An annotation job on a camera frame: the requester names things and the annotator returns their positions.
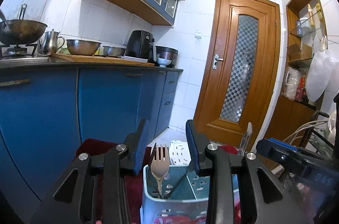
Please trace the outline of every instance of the countertop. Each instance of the countertop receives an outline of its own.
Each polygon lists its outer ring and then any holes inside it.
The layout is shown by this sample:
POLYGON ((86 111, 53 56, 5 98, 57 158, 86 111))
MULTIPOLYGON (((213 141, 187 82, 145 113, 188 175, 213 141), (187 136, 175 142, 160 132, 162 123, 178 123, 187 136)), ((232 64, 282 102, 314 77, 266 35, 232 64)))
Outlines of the countertop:
POLYGON ((182 72, 183 69, 167 68, 158 66, 140 66, 140 65, 125 65, 125 64, 112 64, 112 63, 78 63, 69 62, 62 59, 41 57, 41 58, 22 58, 11 60, 0 60, 0 71, 13 70, 13 69, 31 69, 31 68, 129 68, 129 69, 142 69, 142 70, 159 70, 159 71, 173 71, 182 72))

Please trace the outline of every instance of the wooden cutting board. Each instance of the wooden cutting board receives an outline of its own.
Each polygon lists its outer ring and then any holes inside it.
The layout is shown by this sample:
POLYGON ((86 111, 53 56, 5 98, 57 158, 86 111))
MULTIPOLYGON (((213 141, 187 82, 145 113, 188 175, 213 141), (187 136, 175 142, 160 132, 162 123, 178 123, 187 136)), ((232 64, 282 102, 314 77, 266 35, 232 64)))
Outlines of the wooden cutting board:
POLYGON ((111 64, 129 64, 129 65, 143 65, 154 66, 154 63, 141 63, 136 61, 128 61, 120 58, 98 57, 98 56, 79 56, 69 54, 51 54, 51 57, 66 60, 69 62, 78 63, 111 63, 111 64))

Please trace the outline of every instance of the checkered glass panel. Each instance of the checkered glass panel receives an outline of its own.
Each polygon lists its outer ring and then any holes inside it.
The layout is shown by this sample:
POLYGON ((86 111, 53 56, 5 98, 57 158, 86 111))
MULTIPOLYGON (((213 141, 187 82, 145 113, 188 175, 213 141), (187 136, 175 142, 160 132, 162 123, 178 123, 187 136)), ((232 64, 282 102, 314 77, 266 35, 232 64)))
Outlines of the checkered glass panel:
POLYGON ((258 20, 239 15, 238 35, 231 76, 220 118, 238 123, 252 78, 257 48, 258 20))

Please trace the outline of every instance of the cardboard box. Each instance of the cardboard box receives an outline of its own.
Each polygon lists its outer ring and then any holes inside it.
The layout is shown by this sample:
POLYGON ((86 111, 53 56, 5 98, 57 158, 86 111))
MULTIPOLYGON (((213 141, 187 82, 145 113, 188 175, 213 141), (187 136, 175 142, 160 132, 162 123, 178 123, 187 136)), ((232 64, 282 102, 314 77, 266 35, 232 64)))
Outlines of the cardboard box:
POLYGON ((295 62, 300 60, 306 60, 312 57, 312 47, 303 44, 302 48, 298 44, 292 44, 287 47, 287 53, 289 53, 289 62, 295 62))

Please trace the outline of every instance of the tile floor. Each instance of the tile floor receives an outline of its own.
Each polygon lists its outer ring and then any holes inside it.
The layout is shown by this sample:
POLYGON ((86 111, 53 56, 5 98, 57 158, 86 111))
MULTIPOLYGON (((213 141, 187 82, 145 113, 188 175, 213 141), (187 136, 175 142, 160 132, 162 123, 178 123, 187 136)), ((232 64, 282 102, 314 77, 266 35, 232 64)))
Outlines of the tile floor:
POLYGON ((166 129, 162 134, 160 134, 156 139, 154 139, 148 146, 153 146, 154 143, 157 145, 166 144, 168 147, 172 140, 179 140, 182 142, 187 142, 186 134, 176 131, 174 129, 166 129))

